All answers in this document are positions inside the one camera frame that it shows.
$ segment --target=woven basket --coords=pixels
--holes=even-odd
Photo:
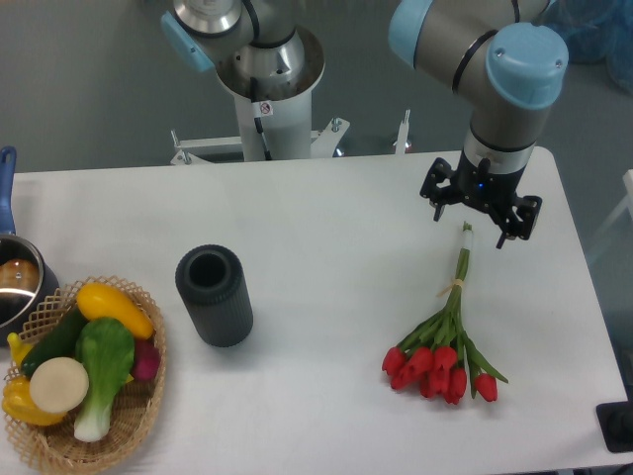
[[[154,346],[161,356],[160,367],[154,381],[132,381],[121,389],[112,407],[110,431],[98,442],[74,438],[79,408],[68,413],[61,423],[49,427],[31,426],[5,414],[8,438],[20,459],[45,474],[93,474],[117,465],[145,439],[160,408],[165,383],[165,328],[156,303],[133,282],[118,277],[89,277],[57,289],[30,315],[20,333],[21,339],[35,343],[50,332],[74,306],[77,291],[88,282],[103,282],[124,291],[151,318],[156,330]],[[5,379],[10,381],[19,375],[14,362]]]

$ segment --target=yellow bell pepper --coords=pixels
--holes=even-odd
[[[90,282],[77,291],[77,307],[93,321],[110,317],[121,322],[138,339],[149,339],[154,333],[151,319],[123,291],[100,282]]]
[[[5,386],[2,395],[2,409],[17,421],[34,426],[52,426],[60,423],[66,413],[51,414],[42,411],[31,399],[30,381],[19,376]]]
[[[33,345],[22,342],[17,333],[9,333],[7,336],[7,342],[11,348],[11,358],[18,366],[20,366],[22,364],[22,360],[33,348]]]

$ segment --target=dark gray cylindrical container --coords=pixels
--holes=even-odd
[[[221,245],[190,250],[176,268],[176,287],[200,338],[233,346],[253,327],[244,272],[237,256]]]

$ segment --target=pot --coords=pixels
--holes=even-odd
[[[0,152],[0,346],[9,333],[19,333],[29,315],[59,286],[38,249],[16,236],[11,193],[18,154],[12,146]]]

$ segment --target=red radish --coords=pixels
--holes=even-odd
[[[135,363],[130,374],[136,381],[151,381],[160,366],[160,353],[149,341],[135,339]]]

